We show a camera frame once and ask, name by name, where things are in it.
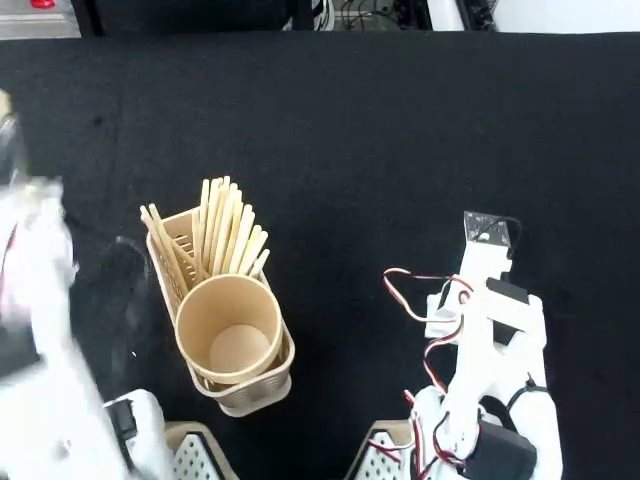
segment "red button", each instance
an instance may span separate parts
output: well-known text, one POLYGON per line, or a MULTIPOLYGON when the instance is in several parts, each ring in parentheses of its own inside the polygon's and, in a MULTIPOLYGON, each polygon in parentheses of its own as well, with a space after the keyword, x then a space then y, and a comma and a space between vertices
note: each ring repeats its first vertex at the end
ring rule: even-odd
POLYGON ((31 0, 31 6, 33 8, 53 8, 56 6, 56 0, 31 0))

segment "gray panel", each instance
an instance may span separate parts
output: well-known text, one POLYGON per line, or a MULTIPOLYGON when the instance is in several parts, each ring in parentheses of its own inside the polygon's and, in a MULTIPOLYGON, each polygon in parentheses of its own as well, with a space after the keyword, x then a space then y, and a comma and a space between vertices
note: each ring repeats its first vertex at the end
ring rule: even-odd
POLYGON ((0 40, 79 36, 70 0, 57 0, 49 10, 35 9, 28 0, 3 0, 0 4, 0 40))

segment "black table surface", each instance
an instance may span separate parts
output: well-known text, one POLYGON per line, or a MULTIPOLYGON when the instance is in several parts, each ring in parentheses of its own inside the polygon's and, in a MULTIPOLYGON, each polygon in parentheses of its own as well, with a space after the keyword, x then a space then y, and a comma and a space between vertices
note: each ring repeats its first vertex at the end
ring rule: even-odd
MULTIPOLYGON (((242 478, 339 478, 428 382, 388 266, 448 273, 465 209, 524 223, 513 281, 542 297, 565 478, 636 471, 640 35, 244 34, 0 43, 34 172, 83 223, 143 240, 229 174, 269 231, 298 353, 288 398, 243 419, 197 394, 157 283, 75 229, 72 325, 106 398, 152 391, 206 423, 242 478)), ((403 282, 420 310, 438 285, 403 282)), ((445 378, 453 350, 436 355, 445 378)))

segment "cup rim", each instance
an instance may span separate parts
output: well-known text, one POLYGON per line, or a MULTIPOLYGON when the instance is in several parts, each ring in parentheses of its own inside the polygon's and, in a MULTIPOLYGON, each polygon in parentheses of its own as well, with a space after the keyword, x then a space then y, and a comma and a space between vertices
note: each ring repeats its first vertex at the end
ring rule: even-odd
MULTIPOLYGON (((208 279, 200 282, 198 285, 196 285, 195 288, 193 288, 189 293, 187 293, 187 295, 184 297, 182 302, 180 302, 180 306, 178 307, 178 312, 176 314, 176 325, 175 325, 175 328, 174 328, 174 335, 175 335, 175 338, 176 338, 176 343, 178 344, 178 350, 180 350, 180 353, 187 360, 189 365, 192 368, 194 368, 195 370, 197 370, 201 375, 203 375, 205 377, 214 376, 214 377, 218 377, 219 379, 226 379, 227 381, 230 382, 229 384, 233 384, 237 377, 242 377, 244 375, 247 375, 248 373, 251 373, 251 371, 254 370, 257 366, 259 366, 260 364, 264 363, 270 357, 273 357, 274 350, 279 349, 281 344, 282 344, 282 332, 283 332, 282 312, 280 310, 280 304, 278 303, 278 299, 273 294, 271 289, 267 285, 265 285, 264 283, 262 283, 261 281, 255 279, 253 277, 249 277, 247 275, 240 275, 240 274, 237 274, 237 273, 225 273, 225 274, 222 274, 222 275, 216 275, 215 277, 208 278, 208 279), (278 324, 276 325, 276 333, 275 333, 274 341, 272 341, 270 343, 269 348, 264 353, 264 355, 262 357, 260 357, 259 360, 257 360, 256 362, 252 363, 251 365, 249 365, 248 367, 246 367, 246 368, 244 368, 242 370, 237 370, 235 372, 229 372, 229 373, 223 373, 223 372, 216 372, 215 370, 209 370, 208 368, 203 368, 200 365, 198 365, 198 363, 196 361, 194 361, 193 358, 191 358, 191 356, 185 351, 185 349, 184 349, 184 347, 182 345, 182 341, 180 340, 179 330, 180 330, 180 320, 182 318, 182 315, 181 315, 182 314, 182 308, 187 303, 187 300, 189 299, 189 297, 191 295, 195 294, 201 288, 204 288, 209 283, 213 283, 216 280, 221 280, 221 279, 230 278, 230 277, 242 278, 243 280, 248 280, 250 282, 253 282, 253 283, 257 284, 264 291, 266 291, 269 294, 269 297, 271 298, 271 302, 276 307, 276 312, 277 312, 277 315, 278 315, 278 324)), ((222 380, 217 380, 217 381, 219 383, 225 383, 222 380)))

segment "beige paper cup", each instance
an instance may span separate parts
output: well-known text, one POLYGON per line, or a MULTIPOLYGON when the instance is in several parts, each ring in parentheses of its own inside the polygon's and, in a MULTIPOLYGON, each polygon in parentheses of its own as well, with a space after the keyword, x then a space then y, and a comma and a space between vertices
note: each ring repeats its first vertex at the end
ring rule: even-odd
POLYGON ((200 375, 235 385, 263 373, 282 344, 280 307, 269 287, 219 275, 185 297, 176 317, 180 353, 200 375))

